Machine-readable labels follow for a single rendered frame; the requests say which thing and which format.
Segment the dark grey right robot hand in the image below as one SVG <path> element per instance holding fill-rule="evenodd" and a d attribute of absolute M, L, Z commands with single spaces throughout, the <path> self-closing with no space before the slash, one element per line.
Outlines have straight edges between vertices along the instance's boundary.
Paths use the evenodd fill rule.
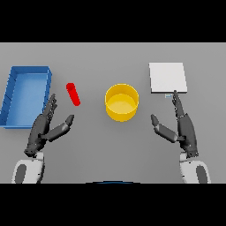
<path fill-rule="evenodd" d="M 178 142 L 180 147 L 186 152 L 187 158 L 198 157 L 198 143 L 194 126 L 189 115 L 184 112 L 177 91 L 174 91 L 173 93 L 172 103 L 175 107 L 177 132 L 174 132 L 161 124 L 156 115 L 152 114 L 150 117 L 154 127 L 154 132 L 171 143 Z"/>

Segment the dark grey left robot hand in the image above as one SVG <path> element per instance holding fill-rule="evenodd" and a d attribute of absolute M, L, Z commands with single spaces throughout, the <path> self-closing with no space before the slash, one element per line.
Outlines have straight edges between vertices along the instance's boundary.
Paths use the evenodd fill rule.
<path fill-rule="evenodd" d="M 53 129 L 49 129 L 56 108 L 56 95 L 52 94 L 44 111 L 34 120 L 24 151 L 28 157 L 35 157 L 44 148 L 47 141 L 52 142 L 65 135 L 71 129 L 74 115 L 69 115 L 63 123 Z"/>

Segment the red beaker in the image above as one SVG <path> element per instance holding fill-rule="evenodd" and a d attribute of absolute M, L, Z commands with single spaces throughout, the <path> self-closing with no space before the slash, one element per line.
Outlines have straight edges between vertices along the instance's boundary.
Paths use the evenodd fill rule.
<path fill-rule="evenodd" d="M 72 100 L 72 103 L 75 106 L 79 106 L 80 105 L 80 99 L 79 99 L 79 95 L 78 92 L 76 90 L 76 87 L 73 83 L 67 83 L 66 84 L 66 90 Z"/>

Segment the pale square measuring scale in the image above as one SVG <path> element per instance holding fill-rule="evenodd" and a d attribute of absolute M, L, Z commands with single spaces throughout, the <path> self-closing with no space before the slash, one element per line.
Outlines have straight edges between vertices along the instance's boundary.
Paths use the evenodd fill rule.
<path fill-rule="evenodd" d="M 185 68 L 182 63 L 149 63 L 150 93 L 187 93 Z"/>

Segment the yellow bowl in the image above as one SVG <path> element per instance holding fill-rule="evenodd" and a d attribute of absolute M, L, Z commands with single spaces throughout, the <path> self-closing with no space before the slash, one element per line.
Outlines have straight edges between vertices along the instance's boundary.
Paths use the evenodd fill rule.
<path fill-rule="evenodd" d="M 105 94 L 105 109 L 108 116 L 117 122 L 126 122 L 134 117 L 139 106 L 137 90 L 128 84 L 115 84 Z"/>

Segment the blue tray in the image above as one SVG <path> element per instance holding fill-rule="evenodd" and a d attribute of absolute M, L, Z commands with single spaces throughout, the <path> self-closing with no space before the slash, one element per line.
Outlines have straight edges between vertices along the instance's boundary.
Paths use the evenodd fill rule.
<path fill-rule="evenodd" d="M 0 127 L 31 129 L 49 100 L 51 77 L 48 66 L 12 66 L 0 109 Z"/>

